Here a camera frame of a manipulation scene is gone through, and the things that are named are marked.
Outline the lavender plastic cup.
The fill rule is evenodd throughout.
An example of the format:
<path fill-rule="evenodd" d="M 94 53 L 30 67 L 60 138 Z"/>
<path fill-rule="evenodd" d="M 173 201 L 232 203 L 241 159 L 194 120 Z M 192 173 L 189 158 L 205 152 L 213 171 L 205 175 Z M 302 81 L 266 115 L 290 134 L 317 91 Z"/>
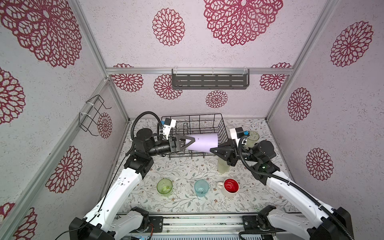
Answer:
<path fill-rule="evenodd" d="M 209 134 L 192 134 L 188 137 L 194 138 L 195 142 L 187 147 L 189 151 L 210 153 L 211 148 L 218 147 L 218 135 L 216 133 Z"/>

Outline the teal textured glass cup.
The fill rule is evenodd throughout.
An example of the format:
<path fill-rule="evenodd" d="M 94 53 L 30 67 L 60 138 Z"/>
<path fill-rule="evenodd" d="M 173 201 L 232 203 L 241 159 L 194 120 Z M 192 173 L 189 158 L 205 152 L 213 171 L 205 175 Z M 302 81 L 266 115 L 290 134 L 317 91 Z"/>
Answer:
<path fill-rule="evenodd" d="M 194 185 L 197 197 L 204 197 L 210 190 L 210 184 L 206 180 L 197 180 Z"/>

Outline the short green glass cup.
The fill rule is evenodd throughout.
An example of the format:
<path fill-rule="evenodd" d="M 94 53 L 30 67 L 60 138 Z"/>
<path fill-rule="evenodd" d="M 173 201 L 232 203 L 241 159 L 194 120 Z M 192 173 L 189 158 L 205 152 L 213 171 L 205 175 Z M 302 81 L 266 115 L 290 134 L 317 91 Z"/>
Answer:
<path fill-rule="evenodd" d="M 173 189 L 173 183 L 169 179 L 161 179 L 157 184 L 157 191 L 163 196 L 169 196 Z"/>

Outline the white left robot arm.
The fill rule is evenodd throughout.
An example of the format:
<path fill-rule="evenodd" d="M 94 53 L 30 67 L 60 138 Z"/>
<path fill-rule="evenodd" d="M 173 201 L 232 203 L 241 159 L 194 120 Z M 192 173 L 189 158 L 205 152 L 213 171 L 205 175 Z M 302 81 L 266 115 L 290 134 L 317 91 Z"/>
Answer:
<path fill-rule="evenodd" d="M 115 183 L 90 212 L 70 223 L 71 240 L 120 240 L 132 231 L 148 228 L 149 213 L 138 207 L 118 220 L 115 217 L 126 198 L 151 170 L 154 156 L 181 152 L 196 141 L 181 135 L 158 141 L 154 137 L 148 128 L 137 132 L 133 150 L 127 155 L 124 169 Z"/>

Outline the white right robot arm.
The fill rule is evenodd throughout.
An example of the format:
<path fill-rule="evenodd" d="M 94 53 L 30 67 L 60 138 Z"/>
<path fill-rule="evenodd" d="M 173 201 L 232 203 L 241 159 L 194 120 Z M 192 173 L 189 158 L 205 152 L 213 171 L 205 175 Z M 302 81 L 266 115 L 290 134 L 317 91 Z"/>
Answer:
<path fill-rule="evenodd" d="M 291 216 L 279 211 L 274 206 L 267 206 L 258 212 L 255 219 L 249 222 L 240 239 L 245 234 L 272 235 L 288 232 L 304 240 L 352 240 L 354 239 L 351 215 L 344 208 L 335 209 L 309 194 L 275 164 L 272 158 L 276 156 L 275 148 L 270 141 L 256 143 L 249 150 L 243 150 L 246 136 L 239 141 L 229 140 L 211 148 L 214 155 L 230 164 L 241 161 L 254 178 L 263 185 L 275 190 L 303 215 L 303 218 Z"/>

